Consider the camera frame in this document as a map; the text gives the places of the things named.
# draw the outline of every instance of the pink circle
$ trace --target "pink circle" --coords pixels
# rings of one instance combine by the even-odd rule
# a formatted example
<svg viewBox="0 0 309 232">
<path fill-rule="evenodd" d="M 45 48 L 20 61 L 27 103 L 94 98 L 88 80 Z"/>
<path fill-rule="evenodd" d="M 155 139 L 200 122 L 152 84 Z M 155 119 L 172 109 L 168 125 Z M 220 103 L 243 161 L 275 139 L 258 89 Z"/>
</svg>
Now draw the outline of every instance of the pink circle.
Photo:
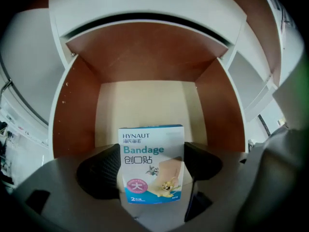
<svg viewBox="0 0 309 232">
<path fill-rule="evenodd" d="M 133 193 L 144 193 L 147 191 L 148 185 L 141 179 L 131 179 L 126 184 L 126 187 Z"/>
</svg>

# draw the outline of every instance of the gray cartoon cat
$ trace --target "gray cartoon cat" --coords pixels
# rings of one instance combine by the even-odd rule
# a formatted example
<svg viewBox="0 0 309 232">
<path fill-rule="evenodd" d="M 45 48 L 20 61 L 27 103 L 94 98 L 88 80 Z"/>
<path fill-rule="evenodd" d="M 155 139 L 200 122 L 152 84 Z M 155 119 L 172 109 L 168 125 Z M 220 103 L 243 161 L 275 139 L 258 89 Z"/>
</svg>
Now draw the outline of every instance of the gray cartoon cat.
<svg viewBox="0 0 309 232">
<path fill-rule="evenodd" d="M 151 165 L 149 165 L 149 170 L 146 172 L 146 174 L 150 174 L 150 175 L 156 175 L 158 176 L 158 173 L 159 173 L 159 168 L 155 168 L 155 167 L 152 167 Z"/>
</svg>

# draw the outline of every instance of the black rubber pad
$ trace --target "black rubber pad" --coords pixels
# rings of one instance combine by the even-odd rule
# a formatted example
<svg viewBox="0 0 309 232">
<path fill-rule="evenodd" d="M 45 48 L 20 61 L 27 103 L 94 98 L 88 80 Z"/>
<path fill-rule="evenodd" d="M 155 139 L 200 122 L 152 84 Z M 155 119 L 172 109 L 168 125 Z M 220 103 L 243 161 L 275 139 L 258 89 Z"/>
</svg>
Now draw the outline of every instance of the black rubber pad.
<svg viewBox="0 0 309 232">
<path fill-rule="evenodd" d="M 222 168 L 221 160 L 190 143 L 184 145 L 184 163 L 194 180 L 208 180 Z M 96 199 L 119 199 L 117 174 L 120 169 L 120 145 L 83 161 L 76 172 L 79 185 Z"/>
</svg>

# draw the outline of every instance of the bandage box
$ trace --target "bandage box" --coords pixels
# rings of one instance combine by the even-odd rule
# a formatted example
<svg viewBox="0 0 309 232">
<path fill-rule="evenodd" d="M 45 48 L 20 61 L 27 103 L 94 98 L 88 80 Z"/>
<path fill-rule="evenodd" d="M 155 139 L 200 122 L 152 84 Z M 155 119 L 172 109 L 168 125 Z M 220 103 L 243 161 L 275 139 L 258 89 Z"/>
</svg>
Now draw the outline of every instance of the bandage box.
<svg viewBox="0 0 309 232">
<path fill-rule="evenodd" d="M 120 128 L 122 178 L 129 203 L 168 203 L 181 198 L 182 125 Z"/>
</svg>

